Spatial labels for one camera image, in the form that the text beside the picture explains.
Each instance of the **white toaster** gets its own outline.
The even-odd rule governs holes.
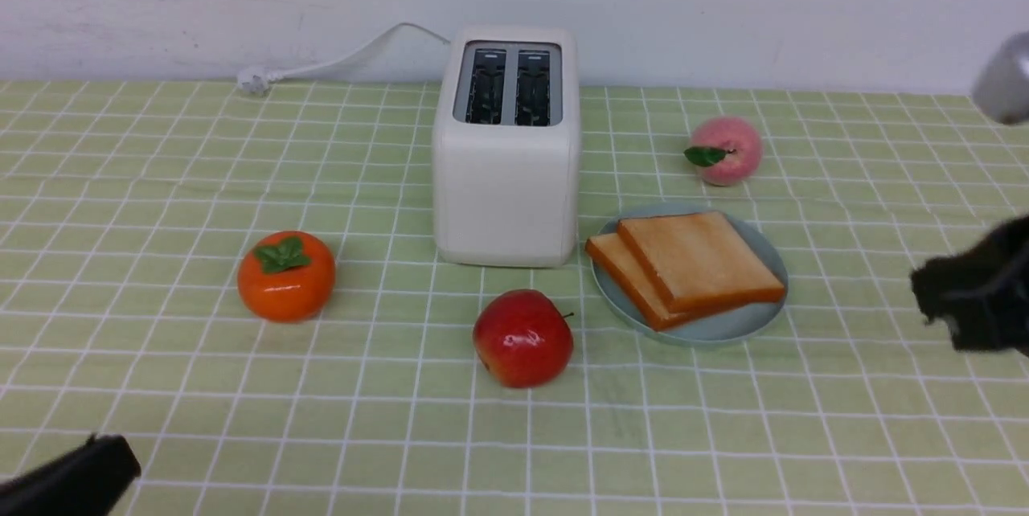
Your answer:
[[[560,29],[458,33],[432,129],[432,212],[441,260],[558,267],[577,244],[575,39]]]

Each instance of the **power cord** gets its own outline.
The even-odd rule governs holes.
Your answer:
[[[250,66],[248,68],[244,68],[236,76],[236,88],[239,88],[240,90],[247,92],[249,94],[263,96],[272,88],[272,84],[279,80],[303,74],[310,74],[312,72],[316,72],[317,70],[331,68],[332,66],[339,66],[346,62],[349,62],[350,59],[353,59],[355,56],[363,51],[364,48],[376,43],[377,41],[385,37],[386,34],[393,32],[393,30],[401,26],[411,26],[412,28],[422,30],[423,32],[429,34],[430,36],[433,36],[441,40],[443,43],[450,43],[450,40],[446,36],[441,36],[436,32],[427,29],[425,26],[420,26],[413,22],[399,22],[397,24],[390,26],[389,28],[386,28],[385,30],[377,34],[374,38],[371,38],[370,40],[366,41],[363,45],[358,47],[356,50],[350,51],[350,54],[347,54],[345,56],[341,56],[335,60],[329,60],[327,62],[322,62],[320,64],[313,64],[310,66],[298,66],[297,68],[291,68],[288,70],[269,70],[263,66]]]

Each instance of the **metal cylinder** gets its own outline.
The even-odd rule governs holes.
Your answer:
[[[1029,31],[1007,38],[972,88],[971,100],[995,123],[1029,122]]]

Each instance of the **toaster slot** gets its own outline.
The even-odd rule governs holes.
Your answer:
[[[464,122],[485,125],[500,124],[504,106],[506,65],[506,50],[475,49],[471,62],[468,105],[465,107]]]
[[[551,125],[551,51],[519,50],[514,103],[518,126]]]

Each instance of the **light blue plate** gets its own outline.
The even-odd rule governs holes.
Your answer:
[[[648,205],[614,216],[614,218],[604,225],[598,234],[613,233],[617,228],[618,220],[622,218],[694,214],[706,211],[721,212],[716,208],[688,202],[665,202]],[[733,225],[736,232],[743,237],[743,241],[746,241],[751,250],[761,260],[761,263],[765,263],[776,278],[782,281],[782,284],[786,286],[788,295],[789,278],[786,274],[786,265],[783,263],[782,256],[779,256],[779,251],[776,250],[775,246],[765,238],[765,235],[753,227],[750,227],[746,221],[725,212],[722,212],[722,214]],[[659,333],[646,324],[643,315],[640,314],[636,306],[633,305],[633,302],[622,290],[622,287],[596,262],[593,262],[593,276],[597,282],[597,286],[600,287],[600,294],[604,296],[607,304],[610,305],[614,314],[618,315],[622,321],[625,321],[629,326],[643,335],[665,343],[718,345],[742,341],[756,335],[768,326],[775,319],[776,315],[779,314],[779,311],[782,311],[783,305],[786,304],[786,296],[783,296],[779,303],[753,303],[739,309],[725,311],[717,315],[710,315],[710,317],[697,319],[690,323]]]

